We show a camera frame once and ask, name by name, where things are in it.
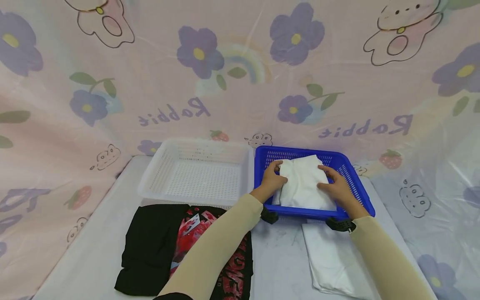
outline black t-shirt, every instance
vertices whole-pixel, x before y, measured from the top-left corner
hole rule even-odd
[[[126,235],[115,289],[132,296],[158,295],[192,245],[224,213],[221,208],[181,204],[138,208]],[[252,275],[248,232],[218,275],[210,300],[248,300]],[[179,293],[159,299],[190,300]]]
[[[170,294],[167,294],[167,295],[158,296],[153,300],[193,300],[193,299],[188,297],[185,294],[170,293]]]

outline folded white towel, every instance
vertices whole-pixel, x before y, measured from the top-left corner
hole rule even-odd
[[[336,210],[335,202],[323,191],[317,189],[317,183],[328,183],[325,172],[318,168],[323,165],[315,155],[284,159],[280,165],[280,175],[288,182],[274,195],[273,204],[289,207],[301,207],[321,210]]]
[[[313,287],[327,294],[380,300],[348,232],[333,231],[325,223],[303,224],[302,229]]]

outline person's left hand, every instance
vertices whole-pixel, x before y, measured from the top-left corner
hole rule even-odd
[[[262,179],[262,184],[253,190],[250,195],[257,198],[258,201],[264,203],[268,198],[270,198],[276,190],[280,189],[288,179],[286,177],[277,175],[275,172],[280,171],[280,165],[283,163],[281,160],[276,160],[270,163],[270,165],[265,169],[264,177]]]

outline blue plastic basket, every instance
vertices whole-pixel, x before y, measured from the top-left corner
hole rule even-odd
[[[335,169],[348,182],[352,194],[365,207],[371,216],[375,216],[375,210],[370,198],[363,187],[360,178],[355,169],[348,160],[348,158],[339,153],[331,151],[285,148],[275,146],[260,146],[255,152],[255,187],[262,183],[262,177],[267,166],[274,160],[294,159],[310,155],[317,155],[317,157],[324,163],[325,166]],[[273,212],[277,212],[279,216],[296,216],[316,220],[326,220],[329,217],[342,220],[347,219],[348,215],[341,207],[337,205],[336,211],[317,210],[307,208],[286,207],[279,205],[271,205],[272,197],[265,202],[265,207]]]

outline strawberry print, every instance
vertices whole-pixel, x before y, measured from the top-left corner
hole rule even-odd
[[[85,202],[87,202],[91,194],[92,187],[89,185],[84,186],[81,189],[77,190],[70,198],[70,200],[64,203],[64,205],[68,204],[68,209],[76,210],[77,208],[80,208],[80,206],[85,204]]]
[[[394,170],[402,164],[401,154],[390,149],[387,149],[387,152],[383,153],[379,160],[389,170]]]
[[[229,141],[228,135],[226,135],[220,130],[211,130],[210,132],[211,132],[210,137],[214,141],[223,141],[223,142]]]

